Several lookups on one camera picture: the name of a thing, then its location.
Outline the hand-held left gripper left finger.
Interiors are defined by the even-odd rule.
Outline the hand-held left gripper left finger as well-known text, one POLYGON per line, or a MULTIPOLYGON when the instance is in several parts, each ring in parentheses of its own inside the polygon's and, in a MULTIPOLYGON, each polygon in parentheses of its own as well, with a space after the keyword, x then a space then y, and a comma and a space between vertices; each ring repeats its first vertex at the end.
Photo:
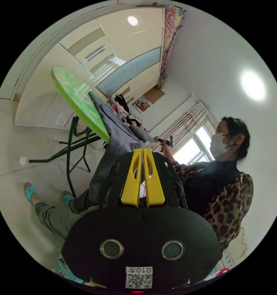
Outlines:
POLYGON ((123 205, 139 206, 143 149, 135 149, 131 156, 129 170, 121 195, 123 205))

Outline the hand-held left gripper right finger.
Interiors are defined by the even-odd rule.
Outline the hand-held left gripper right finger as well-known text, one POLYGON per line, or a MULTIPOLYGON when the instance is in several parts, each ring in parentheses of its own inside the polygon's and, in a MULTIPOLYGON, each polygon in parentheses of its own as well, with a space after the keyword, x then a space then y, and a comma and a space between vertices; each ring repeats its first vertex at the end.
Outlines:
POLYGON ((143 159, 147 207, 161 206, 165 196, 151 149, 143 149, 143 159))

